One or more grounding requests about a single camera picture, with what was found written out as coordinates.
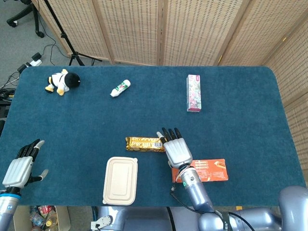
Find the stuffed toy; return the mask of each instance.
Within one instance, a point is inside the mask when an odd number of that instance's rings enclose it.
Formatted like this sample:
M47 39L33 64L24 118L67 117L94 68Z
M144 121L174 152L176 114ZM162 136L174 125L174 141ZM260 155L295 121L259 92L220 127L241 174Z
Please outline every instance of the stuffed toy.
M49 85L45 87L46 92L53 93L54 87L57 87L57 93L62 96L70 88L78 87L80 85L80 78L77 74L63 69L61 73L55 73L48 77L48 83Z

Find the cardboard box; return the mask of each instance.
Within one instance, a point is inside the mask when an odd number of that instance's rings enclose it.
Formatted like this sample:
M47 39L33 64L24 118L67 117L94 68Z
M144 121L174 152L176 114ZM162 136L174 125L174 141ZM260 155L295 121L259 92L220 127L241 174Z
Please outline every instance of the cardboard box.
M200 112L201 111L201 88L200 76L188 75L186 78L187 87L187 111Z
M222 181L229 179L225 159L193 160L191 166L196 169L202 182ZM172 169L173 182L175 181L178 173L178 169ZM177 183L182 183L181 178L177 180Z
M66 206L55 206L58 217L59 231L69 231L71 221ZM14 214L14 227L16 231L31 231L30 206L19 205Z

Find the power strip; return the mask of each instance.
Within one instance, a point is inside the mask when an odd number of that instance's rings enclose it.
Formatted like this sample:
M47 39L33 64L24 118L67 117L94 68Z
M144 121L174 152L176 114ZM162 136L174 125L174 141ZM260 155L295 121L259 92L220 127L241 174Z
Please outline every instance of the power strip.
M39 60L37 60L37 61L34 61L34 60L32 60L31 62L30 62L30 65L31 66L39 66L39 65L41 65L42 64L42 61L39 59Z

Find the floral box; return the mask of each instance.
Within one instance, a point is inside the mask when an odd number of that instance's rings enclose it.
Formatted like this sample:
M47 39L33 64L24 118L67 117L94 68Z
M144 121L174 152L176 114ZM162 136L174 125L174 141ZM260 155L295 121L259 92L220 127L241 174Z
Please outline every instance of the floral box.
M187 85L187 111L200 112L201 111L200 76L188 75L186 79L186 85Z

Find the small white tube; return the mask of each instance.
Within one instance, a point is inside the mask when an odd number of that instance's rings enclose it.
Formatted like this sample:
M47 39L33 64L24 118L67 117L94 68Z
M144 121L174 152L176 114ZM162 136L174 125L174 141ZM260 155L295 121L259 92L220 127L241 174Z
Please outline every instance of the small white tube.
M111 91L110 95L112 97L116 97L129 87L130 87L130 81L125 79L122 83L120 83L116 88L114 88Z

